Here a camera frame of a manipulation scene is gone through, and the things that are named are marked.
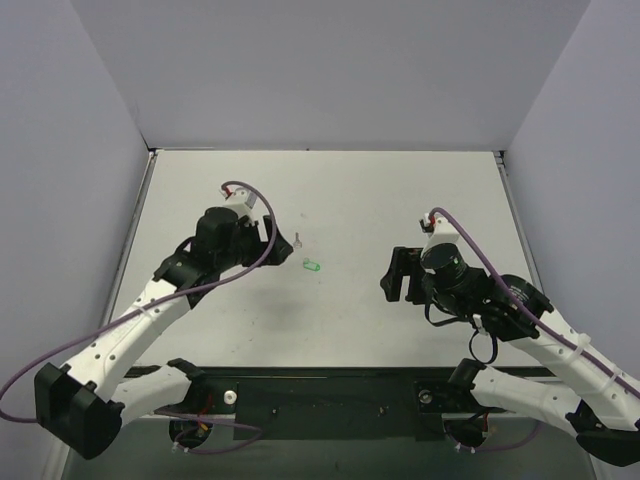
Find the green key tag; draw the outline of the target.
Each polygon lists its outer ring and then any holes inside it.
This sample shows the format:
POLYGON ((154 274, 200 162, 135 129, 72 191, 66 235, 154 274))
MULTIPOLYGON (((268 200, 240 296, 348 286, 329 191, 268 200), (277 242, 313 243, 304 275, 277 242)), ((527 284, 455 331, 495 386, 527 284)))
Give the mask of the green key tag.
POLYGON ((321 265, 309 258, 304 258, 302 262, 303 268, 313 272, 319 272, 321 270, 321 265))

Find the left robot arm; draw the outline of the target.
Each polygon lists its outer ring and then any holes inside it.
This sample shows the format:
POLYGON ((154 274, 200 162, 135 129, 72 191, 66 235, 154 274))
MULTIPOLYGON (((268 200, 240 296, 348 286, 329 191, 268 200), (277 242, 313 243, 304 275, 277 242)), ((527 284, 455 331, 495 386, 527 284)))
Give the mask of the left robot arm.
POLYGON ((226 284, 224 273, 242 267, 279 266, 293 246, 271 216, 258 222, 248 210, 214 207, 154 272, 136 301, 81 352, 57 367, 47 363, 34 378, 40 426, 90 460, 102 454, 120 430, 159 409, 177 405, 192 412, 206 397, 203 372, 183 359, 168 361, 134 379, 125 376, 139 357, 199 301, 226 284))

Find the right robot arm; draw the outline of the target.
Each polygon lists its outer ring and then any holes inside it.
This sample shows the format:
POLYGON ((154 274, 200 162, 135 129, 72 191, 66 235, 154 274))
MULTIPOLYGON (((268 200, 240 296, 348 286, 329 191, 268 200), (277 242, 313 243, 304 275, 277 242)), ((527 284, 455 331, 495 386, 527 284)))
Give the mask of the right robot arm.
POLYGON ((492 344, 508 344, 537 360, 559 384, 507 374, 477 357, 460 362, 446 394, 544 422, 572 436, 591 456, 618 467, 639 460, 639 382, 573 329, 550 300, 524 279, 470 267, 453 243, 427 250, 396 247, 380 281, 389 302, 406 301, 467 323, 492 344), (409 283, 407 295, 402 283, 409 283))

